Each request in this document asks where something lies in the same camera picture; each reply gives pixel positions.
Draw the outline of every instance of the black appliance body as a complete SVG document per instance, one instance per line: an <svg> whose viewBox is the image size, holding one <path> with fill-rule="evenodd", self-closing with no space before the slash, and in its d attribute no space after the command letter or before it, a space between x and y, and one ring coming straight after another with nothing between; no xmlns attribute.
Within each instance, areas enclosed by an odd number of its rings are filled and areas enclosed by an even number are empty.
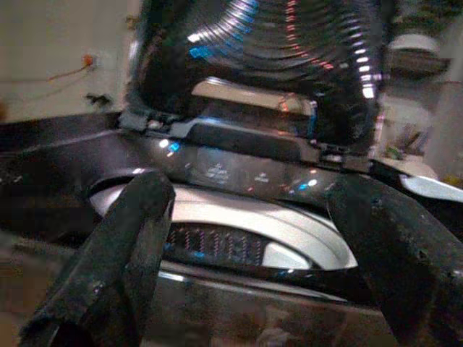
<svg viewBox="0 0 463 347"><path fill-rule="evenodd" d="M386 7L144 1L122 114L0 128L0 227L78 247L133 176L161 168L181 199L150 339L394 346L326 210L327 189L346 172L430 210L443 201L368 158L386 78ZM259 95L276 107L249 101ZM285 109L291 100L300 110Z"/></svg>

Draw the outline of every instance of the white wall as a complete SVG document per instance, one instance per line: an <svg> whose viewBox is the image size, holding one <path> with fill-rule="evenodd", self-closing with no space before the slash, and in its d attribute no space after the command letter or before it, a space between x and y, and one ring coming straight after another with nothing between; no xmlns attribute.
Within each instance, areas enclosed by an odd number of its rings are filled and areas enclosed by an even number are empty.
<svg viewBox="0 0 463 347"><path fill-rule="evenodd" d="M77 69L85 53L96 54L100 64L88 74L54 82L3 85L0 99L9 107L7 121L94 111L84 99L87 93L108 94L113 108L120 108L124 45L131 35L125 25L127 1L1 0L7 28L0 31L8 40L0 77L41 78Z"/></svg>

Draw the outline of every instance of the power cord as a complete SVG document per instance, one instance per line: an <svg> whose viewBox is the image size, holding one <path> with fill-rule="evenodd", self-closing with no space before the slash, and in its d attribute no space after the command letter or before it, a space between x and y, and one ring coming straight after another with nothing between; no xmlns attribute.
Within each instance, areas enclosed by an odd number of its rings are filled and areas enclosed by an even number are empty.
<svg viewBox="0 0 463 347"><path fill-rule="evenodd" d="M55 74L54 76L48 78L25 78L25 79L7 79L7 80L0 80L0 83L8 83L8 84L17 84L17 83L41 83L41 82L52 82L54 80L59 80L63 77L72 76L73 74L78 74L86 69L89 69L94 65L93 57L90 54L85 54L83 56L83 64L84 66L80 69L72 70L69 72L64 72L62 74Z"/></svg>

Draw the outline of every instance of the control panel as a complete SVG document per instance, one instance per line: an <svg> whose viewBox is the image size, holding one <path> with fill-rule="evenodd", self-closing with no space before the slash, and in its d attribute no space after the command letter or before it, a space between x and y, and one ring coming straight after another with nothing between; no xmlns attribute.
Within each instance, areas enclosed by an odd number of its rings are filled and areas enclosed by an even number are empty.
<svg viewBox="0 0 463 347"><path fill-rule="evenodd" d="M303 202L325 208L326 190L339 173L296 163L150 139L155 164L171 179L265 199Z"/></svg>

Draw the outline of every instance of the wire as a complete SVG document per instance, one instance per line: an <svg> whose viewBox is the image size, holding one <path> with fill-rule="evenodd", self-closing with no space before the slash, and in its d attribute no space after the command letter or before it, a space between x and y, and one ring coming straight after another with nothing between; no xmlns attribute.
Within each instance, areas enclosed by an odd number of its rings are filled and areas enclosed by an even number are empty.
<svg viewBox="0 0 463 347"><path fill-rule="evenodd" d="M48 98L50 96L53 96L53 95L56 95L56 94L59 94L61 93L62 91L66 90L67 88L69 87L72 87L73 85L76 85L79 81L83 80L84 78L86 78L88 75L90 74L90 72L87 72L86 74L83 74L82 76L79 76L78 78L70 81L70 82L67 82L65 85L62 85L60 88L57 88L55 90L52 90L51 92L48 92L48 93L44 93L44 94L41 94L41 95L37 95L37 96L33 96L31 98L21 98L20 96L17 97L17 100L13 100L12 102L10 102L9 104L15 104L15 103L30 103L30 102L33 102L33 101L38 101L38 100L41 100L41 99L45 99L45 98Z"/></svg>
<svg viewBox="0 0 463 347"><path fill-rule="evenodd" d="M78 74L86 69L88 69L92 64L86 64L80 69L72 70L69 72L65 72L62 74L55 74L54 76L48 78L25 78L25 79L11 79L11 80L0 80L0 83L8 83L8 84L17 84L17 83L41 83L41 82L52 82L54 80L58 80L63 77L72 76L73 74Z"/></svg>

